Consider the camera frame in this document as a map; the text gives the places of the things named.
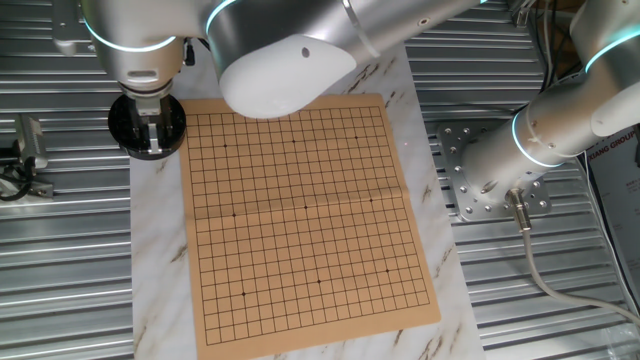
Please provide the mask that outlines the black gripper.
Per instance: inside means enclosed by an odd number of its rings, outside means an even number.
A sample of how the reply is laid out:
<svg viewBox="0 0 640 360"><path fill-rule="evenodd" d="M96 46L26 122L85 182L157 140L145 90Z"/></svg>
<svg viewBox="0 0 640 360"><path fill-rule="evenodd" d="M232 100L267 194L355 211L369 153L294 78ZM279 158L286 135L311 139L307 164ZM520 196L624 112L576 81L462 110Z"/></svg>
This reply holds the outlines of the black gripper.
<svg viewBox="0 0 640 360"><path fill-rule="evenodd" d="M169 113L171 96L131 97L132 112L141 116L133 120L133 148L141 153L169 153L173 150L167 128L160 115Z"/></svg>

